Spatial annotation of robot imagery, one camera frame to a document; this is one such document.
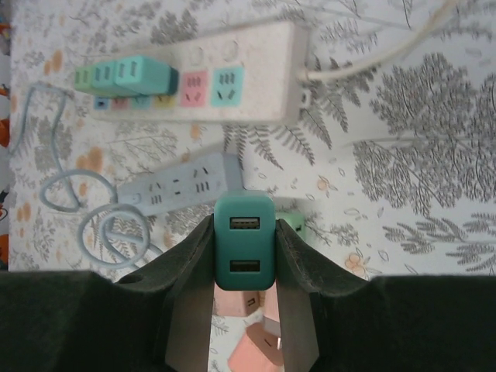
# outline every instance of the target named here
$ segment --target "black holder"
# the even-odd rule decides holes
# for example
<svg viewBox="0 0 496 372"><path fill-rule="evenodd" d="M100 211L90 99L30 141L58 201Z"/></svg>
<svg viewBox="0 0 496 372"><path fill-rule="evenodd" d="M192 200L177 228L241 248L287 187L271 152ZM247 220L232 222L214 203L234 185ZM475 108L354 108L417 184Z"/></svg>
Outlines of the black holder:
<svg viewBox="0 0 496 372"><path fill-rule="evenodd" d="M286 372L496 370L496 278L364 281L284 220L276 250ZM0 274L0 371L205 372L214 262L209 216L116 284L84 271Z"/></svg>

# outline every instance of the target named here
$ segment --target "power strip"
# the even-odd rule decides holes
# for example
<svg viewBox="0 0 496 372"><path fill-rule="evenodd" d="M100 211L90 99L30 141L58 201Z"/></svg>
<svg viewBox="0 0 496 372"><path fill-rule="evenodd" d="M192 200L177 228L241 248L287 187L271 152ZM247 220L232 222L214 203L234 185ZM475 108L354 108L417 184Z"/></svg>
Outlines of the power strip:
<svg viewBox="0 0 496 372"><path fill-rule="evenodd" d="M234 190L243 190L237 156L211 153L190 163L138 177L117 189L117 199L149 216L213 202L225 191Z"/></svg>
<svg viewBox="0 0 496 372"><path fill-rule="evenodd" d="M107 121L234 121L293 126L309 98L298 81L298 73L305 69L308 42L308 29L283 21L239 26L195 40L117 53L113 60L141 54L166 62L179 72L179 89L172 96L94 97L90 113Z"/></svg>

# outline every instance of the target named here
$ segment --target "floral tablecloth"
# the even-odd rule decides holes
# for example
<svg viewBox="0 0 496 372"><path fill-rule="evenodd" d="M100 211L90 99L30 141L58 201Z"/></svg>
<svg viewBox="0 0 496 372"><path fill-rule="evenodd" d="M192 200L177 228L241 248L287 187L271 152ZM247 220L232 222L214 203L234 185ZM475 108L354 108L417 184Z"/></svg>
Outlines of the floral tablecloth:
<svg viewBox="0 0 496 372"><path fill-rule="evenodd" d="M275 17L314 29L308 65L337 68L410 37L438 1L423 0L17 0L13 4L12 137L27 86L71 90L76 66L129 45L163 45L240 22ZM307 217L316 250L364 278L380 274L494 274L496 264L495 0L470 0L417 50L344 81L314 83L312 105L294 128L201 123L108 123L74 93L57 141L65 168L121 184L137 174L225 150L239 155L247 188ZM38 200L56 173L49 126L56 99L35 95L29 128L10 163L11 270L99 270L81 258L74 234L87 210L108 201L93 180L75 178L81 214ZM61 187L56 202L67 200ZM153 241L181 241L212 205L157 216ZM85 242L109 257L88 225ZM132 222L119 228L138 233ZM133 246L120 245L130 252ZM226 360L251 319L214 317L210 370Z"/></svg>

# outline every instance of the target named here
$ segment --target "charging cable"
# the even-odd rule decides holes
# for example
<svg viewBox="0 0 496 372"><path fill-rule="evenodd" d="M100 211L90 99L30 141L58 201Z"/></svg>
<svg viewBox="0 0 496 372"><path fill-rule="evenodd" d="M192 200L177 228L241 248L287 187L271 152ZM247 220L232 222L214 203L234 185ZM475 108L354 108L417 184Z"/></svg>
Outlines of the charging cable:
<svg viewBox="0 0 496 372"><path fill-rule="evenodd" d="M352 66L341 68L339 70L333 71L309 71L303 70L300 81L305 83L311 81L333 81L344 79L352 75L359 74L360 72L376 67L380 64L393 60L394 58L401 56L419 45L424 39L426 39L430 33L437 29L441 21L451 13L455 7L461 3L463 0L445 0L443 6L437 9L425 23L425 25L418 31L411 39L398 45L397 47L389 50L386 53L379 54L367 60L362 60Z"/></svg>
<svg viewBox="0 0 496 372"><path fill-rule="evenodd" d="M72 176L86 176L91 177L98 180L102 183L108 190L110 194L110 204L102 205L95 210L88 213L83 220L81 221L78 229L77 229L77 246L81 251L83 257L92 262L93 264L97 264L100 267L106 269L122 269L125 267L131 267L133 269L137 269L136 262L141 260L147 250L151 250L156 255L161 255L163 252L156 246L154 246L150 242L150 228L148 226L148 221L145 216L141 214L138 208L133 205L128 204L120 204L117 198L117 190L115 186L110 184L103 176L100 174L85 169L74 169L74 170L64 170L62 165L60 164L58 149L56 144L56 132L57 127L60 123L60 117L65 108L67 93L59 88L52 88L45 84L37 83L33 84L29 87L28 94L26 96L26 101L24 103L24 107L22 109L21 122L20 122L20 131L19 136L12 147L9 147L9 157L13 157L16 154L16 151L19 149L19 146L22 142L22 138L24 133L26 132L27 125L27 115L29 110L29 103L31 102L31 98L35 91L44 91L46 93L52 93L57 95L60 100L58 103L57 113L55 114L55 119L52 122L52 126L50 127L50 150L53 158L53 162L57 168L58 173L54 176L50 177L46 182L42 185L40 190L40 201L47 206L48 208L54 209L58 212L66 212L66 213L75 213L81 210L82 204L79 202L74 189L70 181L69 177ZM69 198L72 201L72 206L62 206L56 205L47 199L47 191L53 184L58 181L62 181L69 195ZM104 260L97 258L92 255L91 252L86 248L84 244L84 228L86 225L97 215L100 213L107 212L105 217L101 220L98 226L98 236L100 237L100 241L104 245L104 247L111 253L118 257L121 261L117 263L110 263ZM121 234L113 231L115 219L134 219L138 222L141 230L143 231L143 236L129 236L126 234ZM121 240L128 243L133 243L138 246L138 252L133 257L126 257L122 253L120 253L111 243L110 239L113 240Z"/></svg>

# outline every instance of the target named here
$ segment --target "pink object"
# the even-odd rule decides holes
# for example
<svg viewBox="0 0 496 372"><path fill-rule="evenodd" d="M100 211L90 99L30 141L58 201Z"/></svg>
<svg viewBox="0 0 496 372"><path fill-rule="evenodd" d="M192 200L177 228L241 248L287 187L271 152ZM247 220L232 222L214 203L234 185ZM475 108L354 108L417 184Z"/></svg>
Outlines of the pink object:
<svg viewBox="0 0 496 372"><path fill-rule="evenodd" d="M111 103L112 110L127 110L129 108L128 98L114 98Z"/></svg>
<svg viewBox="0 0 496 372"><path fill-rule="evenodd" d="M275 283L265 291L263 315L275 322L279 322L279 304L277 303L277 287Z"/></svg>
<svg viewBox="0 0 496 372"><path fill-rule="evenodd" d="M248 316L259 305L257 291L223 291L215 285L213 313L216 315Z"/></svg>
<svg viewBox="0 0 496 372"><path fill-rule="evenodd" d="M265 332L262 323L246 328L227 362L232 372L278 372L283 363L277 337Z"/></svg>
<svg viewBox="0 0 496 372"><path fill-rule="evenodd" d="M207 71L187 72L181 76L181 106L200 107L207 95Z"/></svg>

